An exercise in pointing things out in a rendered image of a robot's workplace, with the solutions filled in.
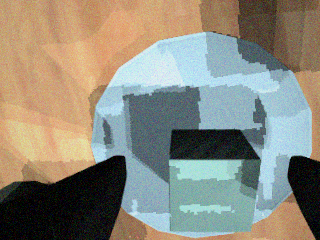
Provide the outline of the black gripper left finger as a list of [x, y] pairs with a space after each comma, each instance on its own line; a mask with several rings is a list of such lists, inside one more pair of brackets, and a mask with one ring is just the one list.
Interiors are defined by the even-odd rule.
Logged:
[[109, 240], [127, 183], [113, 156], [29, 195], [0, 204], [0, 240]]

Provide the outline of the light blue round dish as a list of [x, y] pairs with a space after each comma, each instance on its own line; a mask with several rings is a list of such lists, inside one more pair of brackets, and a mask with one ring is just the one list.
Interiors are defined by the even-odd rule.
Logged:
[[292, 69], [257, 43], [216, 32], [160, 39], [121, 65], [97, 101], [95, 163], [125, 156], [121, 207], [169, 231], [171, 129], [241, 129], [260, 157], [252, 224], [289, 195], [289, 160], [312, 155], [312, 111]]

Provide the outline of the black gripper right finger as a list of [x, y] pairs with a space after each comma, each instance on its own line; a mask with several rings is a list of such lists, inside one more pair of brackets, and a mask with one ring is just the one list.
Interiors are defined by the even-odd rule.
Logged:
[[311, 228], [315, 239], [320, 240], [320, 161], [292, 156], [288, 181], [308, 228]]

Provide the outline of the pale green cube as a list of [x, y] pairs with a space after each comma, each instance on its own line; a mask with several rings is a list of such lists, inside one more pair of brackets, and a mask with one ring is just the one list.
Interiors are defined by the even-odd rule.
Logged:
[[251, 232], [260, 161], [241, 129], [171, 129], [169, 231]]

